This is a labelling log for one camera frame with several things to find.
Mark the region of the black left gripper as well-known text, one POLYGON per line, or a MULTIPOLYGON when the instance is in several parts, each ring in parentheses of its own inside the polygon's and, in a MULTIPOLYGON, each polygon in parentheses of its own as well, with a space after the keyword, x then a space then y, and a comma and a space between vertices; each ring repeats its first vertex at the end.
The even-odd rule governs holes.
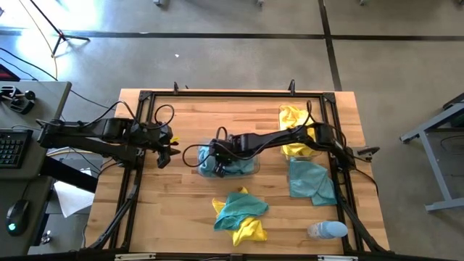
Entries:
POLYGON ((170 147, 171 136, 163 135, 157 142, 155 152, 157 153, 157 167, 162 169, 170 163, 170 157, 179 155, 180 150, 170 147))

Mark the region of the grey metal table frame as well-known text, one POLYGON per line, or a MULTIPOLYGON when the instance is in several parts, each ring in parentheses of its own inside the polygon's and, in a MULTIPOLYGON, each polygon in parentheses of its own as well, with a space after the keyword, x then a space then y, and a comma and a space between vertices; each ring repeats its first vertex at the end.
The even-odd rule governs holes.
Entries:
POLYGON ((419 139, 434 172, 443 200, 425 206, 428 212, 464 207, 464 196, 451 193, 451 179, 464 178, 464 92, 442 111, 399 137, 404 144, 419 139))

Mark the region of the white and blue bottle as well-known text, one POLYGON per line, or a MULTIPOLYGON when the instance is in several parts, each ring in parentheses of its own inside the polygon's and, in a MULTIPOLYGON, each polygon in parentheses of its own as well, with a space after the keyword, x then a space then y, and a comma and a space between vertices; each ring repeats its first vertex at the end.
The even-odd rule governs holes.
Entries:
POLYGON ((314 239, 343 238, 348 234, 348 228, 339 221, 323 221, 309 226, 307 234, 314 239))

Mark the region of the black desk crossbar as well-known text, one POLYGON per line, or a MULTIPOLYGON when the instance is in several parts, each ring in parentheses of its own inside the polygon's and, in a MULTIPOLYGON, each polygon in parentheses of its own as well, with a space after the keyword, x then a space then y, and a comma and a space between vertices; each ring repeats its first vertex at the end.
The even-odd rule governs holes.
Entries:
POLYGON ((54 178, 84 191, 95 193, 98 179, 92 175, 82 173, 59 160, 45 157, 41 166, 40 175, 54 178))

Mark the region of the black computer mouse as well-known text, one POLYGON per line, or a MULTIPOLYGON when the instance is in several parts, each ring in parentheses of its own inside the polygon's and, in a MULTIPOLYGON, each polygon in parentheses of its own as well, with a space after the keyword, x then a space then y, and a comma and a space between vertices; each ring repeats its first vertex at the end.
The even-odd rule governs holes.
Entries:
POLYGON ((29 201, 20 199, 7 211, 6 229, 10 236, 21 236, 28 228, 29 201))

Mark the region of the black keyboard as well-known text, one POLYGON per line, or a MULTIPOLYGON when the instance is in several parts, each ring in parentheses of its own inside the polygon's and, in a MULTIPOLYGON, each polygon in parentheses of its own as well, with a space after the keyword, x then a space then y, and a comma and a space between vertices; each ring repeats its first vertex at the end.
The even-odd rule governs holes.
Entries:
POLYGON ((0 169, 21 168, 32 134, 32 130, 0 129, 0 169))

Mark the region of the white flat strip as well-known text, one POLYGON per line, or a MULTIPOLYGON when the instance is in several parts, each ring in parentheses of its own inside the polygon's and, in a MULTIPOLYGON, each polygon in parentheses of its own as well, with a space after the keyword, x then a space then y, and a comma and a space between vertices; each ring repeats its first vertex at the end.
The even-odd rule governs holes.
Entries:
POLYGON ((144 261, 155 260, 156 258, 156 253, 126 253, 116 254, 114 261, 144 261))
POLYGON ((317 261, 359 261, 358 257, 345 255, 318 255, 317 261))

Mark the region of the black tripod stand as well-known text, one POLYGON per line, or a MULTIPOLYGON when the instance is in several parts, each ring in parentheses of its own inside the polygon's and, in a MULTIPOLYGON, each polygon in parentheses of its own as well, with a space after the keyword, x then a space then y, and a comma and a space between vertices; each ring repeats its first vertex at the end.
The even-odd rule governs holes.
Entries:
POLYGON ((54 23, 46 16, 46 14, 41 10, 41 8, 37 5, 37 3, 34 2, 34 0, 29 0, 29 1, 37 9, 37 11, 41 14, 41 16, 45 19, 45 21, 48 22, 48 24, 52 27, 54 32, 57 34, 57 41, 54 45, 54 48, 51 50, 52 57, 55 57, 55 54, 57 52, 59 45, 70 39, 76 39, 76 40, 87 41, 87 42, 91 41, 90 38, 87 38, 87 37, 72 36, 72 35, 65 34, 62 30, 60 30, 58 27, 54 25, 54 23))

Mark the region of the black desk clamp tool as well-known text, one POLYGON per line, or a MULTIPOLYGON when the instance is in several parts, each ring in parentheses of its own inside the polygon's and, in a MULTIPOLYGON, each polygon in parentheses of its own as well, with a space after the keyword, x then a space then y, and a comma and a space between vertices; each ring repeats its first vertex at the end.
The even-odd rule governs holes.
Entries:
POLYGON ((29 113, 35 105, 36 94, 33 91, 21 92, 15 86, 0 87, 0 102, 5 102, 12 111, 21 115, 29 113))

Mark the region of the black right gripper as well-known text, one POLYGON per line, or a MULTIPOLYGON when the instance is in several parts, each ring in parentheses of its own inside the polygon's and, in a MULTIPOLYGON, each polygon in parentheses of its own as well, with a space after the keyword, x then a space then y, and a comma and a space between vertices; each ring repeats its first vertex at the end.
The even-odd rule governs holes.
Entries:
POLYGON ((214 171, 217 177, 224 178, 226 176, 224 167, 236 161, 236 158, 228 151, 230 149, 228 142, 214 138, 212 140, 212 152, 207 155, 208 165, 215 165, 214 171))

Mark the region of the white paper sheet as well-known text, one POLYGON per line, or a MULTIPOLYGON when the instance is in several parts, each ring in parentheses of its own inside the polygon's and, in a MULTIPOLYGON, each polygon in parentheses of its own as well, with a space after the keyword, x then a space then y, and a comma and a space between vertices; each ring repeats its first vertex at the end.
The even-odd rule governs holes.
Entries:
POLYGON ((94 201, 94 193, 68 183, 57 181, 54 184, 59 205, 65 218, 90 207, 94 201))

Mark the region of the clear plastic basket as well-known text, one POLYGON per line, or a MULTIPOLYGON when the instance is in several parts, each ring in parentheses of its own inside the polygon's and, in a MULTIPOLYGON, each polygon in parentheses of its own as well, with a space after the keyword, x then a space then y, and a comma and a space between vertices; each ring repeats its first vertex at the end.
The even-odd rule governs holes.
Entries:
MULTIPOLYGON (((212 144, 210 144, 208 147, 210 148, 210 153, 211 153, 212 152, 212 144)), ((233 157, 236 158, 236 161, 238 161, 238 160, 250 160, 250 159, 252 159, 254 157, 259 158, 259 156, 258 156, 258 154, 256 153, 255 150, 249 150, 249 151, 243 151, 242 152, 242 151, 238 151, 238 150, 234 151, 234 150, 232 150, 232 148, 230 148, 228 151, 231 153, 231 155, 233 157)), ((239 178, 239 177, 244 177, 244 176, 247 176, 247 175, 241 175, 241 176, 226 175, 224 178, 239 178)))
MULTIPOLYGON (((322 117, 320 115, 320 105, 319 105, 318 99, 309 98, 309 99, 303 99, 301 101, 289 101, 289 102, 283 103, 281 105, 293 105, 293 106, 298 107, 300 109, 306 109, 308 111, 308 113, 309 113, 310 118, 312 119, 312 123, 322 121, 322 117)), ((290 158, 290 159, 311 161, 313 158, 311 158, 311 159, 290 158)))

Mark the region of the black aluminium table frame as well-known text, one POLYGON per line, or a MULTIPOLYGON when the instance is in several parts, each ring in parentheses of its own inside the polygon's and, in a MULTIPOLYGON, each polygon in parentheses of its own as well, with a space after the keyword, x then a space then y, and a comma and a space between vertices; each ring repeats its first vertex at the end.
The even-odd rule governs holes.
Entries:
POLYGON ((315 260, 318 255, 352 254, 358 231, 350 228, 346 239, 311 239, 313 223, 335 220, 342 212, 334 206, 315 207, 308 199, 292 198, 286 180, 287 163, 279 149, 260 155, 258 173, 239 179, 206 179, 192 168, 196 145, 214 137, 218 127, 229 133, 267 133, 278 130, 278 108, 286 102, 318 99, 322 121, 341 128, 352 147, 365 144, 355 95, 350 91, 182 90, 178 95, 154 92, 160 115, 170 120, 179 148, 162 169, 154 154, 147 154, 141 190, 130 236, 131 253, 156 253, 158 260, 194 258, 236 260, 315 260), (240 187, 265 200, 270 209, 262 217, 267 241, 245 241, 234 246, 225 232, 213 229, 211 201, 224 200, 240 187))

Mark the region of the grey desk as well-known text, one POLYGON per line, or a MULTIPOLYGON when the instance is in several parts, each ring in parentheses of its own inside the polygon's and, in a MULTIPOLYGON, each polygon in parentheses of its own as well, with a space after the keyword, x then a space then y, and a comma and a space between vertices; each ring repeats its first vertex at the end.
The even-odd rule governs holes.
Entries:
POLYGON ((14 112, 0 102, 0 128, 15 131, 16 125, 25 125, 33 129, 22 167, 0 168, 0 257, 10 257, 26 255, 35 241, 53 181, 48 176, 39 175, 46 149, 37 143, 39 132, 36 120, 60 117, 72 84, 57 81, 0 81, 0 88, 3 86, 14 86, 21 92, 33 91, 36 94, 35 105, 26 115, 14 112), (20 199, 29 201, 28 227, 22 235, 10 236, 6 227, 7 212, 20 199))

